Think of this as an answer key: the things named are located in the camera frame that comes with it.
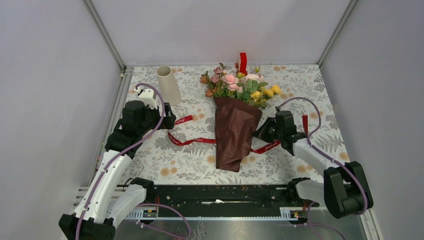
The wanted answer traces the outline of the red printed ribbon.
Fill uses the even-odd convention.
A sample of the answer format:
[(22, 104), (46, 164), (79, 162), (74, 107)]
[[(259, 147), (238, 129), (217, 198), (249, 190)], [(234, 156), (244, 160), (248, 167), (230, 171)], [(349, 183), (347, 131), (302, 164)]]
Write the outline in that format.
[[(215, 117), (214, 138), (197, 137), (182, 141), (168, 132), (170, 141), (176, 146), (187, 146), (192, 143), (214, 144), (216, 158), (225, 161), (235, 161), (248, 156), (250, 153), (263, 154), (275, 147), (282, 147), (279, 141), (271, 143), (253, 136), (260, 122), (260, 114), (237, 113)], [(294, 143), (294, 155), (301, 148), (309, 148), (310, 140), (306, 138)]]

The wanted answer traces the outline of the brown flower bouquet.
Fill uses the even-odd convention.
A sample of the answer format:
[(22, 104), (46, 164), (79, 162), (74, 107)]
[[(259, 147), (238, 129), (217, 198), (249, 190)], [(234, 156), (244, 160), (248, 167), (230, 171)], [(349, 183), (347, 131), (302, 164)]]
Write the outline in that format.
[(269, 85), (259, 68), (248, 74), (232, 74), (226, 69), (219, 63), (212, 72), (203, 73), (200, 82), (207, 85), (205, 96), (213, 98), (215, 104), (215, 167), (239, 172), (243, 158), (251, 152), (262, 110), (282, 90), (278, 85)]

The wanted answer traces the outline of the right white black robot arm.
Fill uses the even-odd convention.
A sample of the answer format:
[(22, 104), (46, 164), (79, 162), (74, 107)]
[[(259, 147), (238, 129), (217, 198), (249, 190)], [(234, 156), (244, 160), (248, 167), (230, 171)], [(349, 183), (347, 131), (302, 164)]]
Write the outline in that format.
[(305, 131), (298, 131), (290, 111), (278, 111), (254, 132), (254, 137), (280, 145), (323, 178), (317, 182), (309, 177), (298, 177), (287, 184), (285, 197), (293, 206), (312, 201), (325, 206), (337, 218), (360, 215), (374, 205), (363, 166), (357, 161), (341, 163), (328, 153), (310, 143)]

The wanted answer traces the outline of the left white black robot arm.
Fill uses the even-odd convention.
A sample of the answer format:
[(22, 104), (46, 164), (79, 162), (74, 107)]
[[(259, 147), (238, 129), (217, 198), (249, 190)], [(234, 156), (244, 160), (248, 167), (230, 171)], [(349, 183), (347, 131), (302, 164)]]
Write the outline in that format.
[(176, 116), (168, 102), (162, 108), (140, 100), (129, 101), (104, 146), (105, 152), (87, 193), (72, 214), (63, 214), (59, 227), (68, 240), (112, 240), (116, 229), (137, 204), (155, 200), (153, 181), (136, 178), (115, 203), (113, 192), (148, 132), (171, 130)]

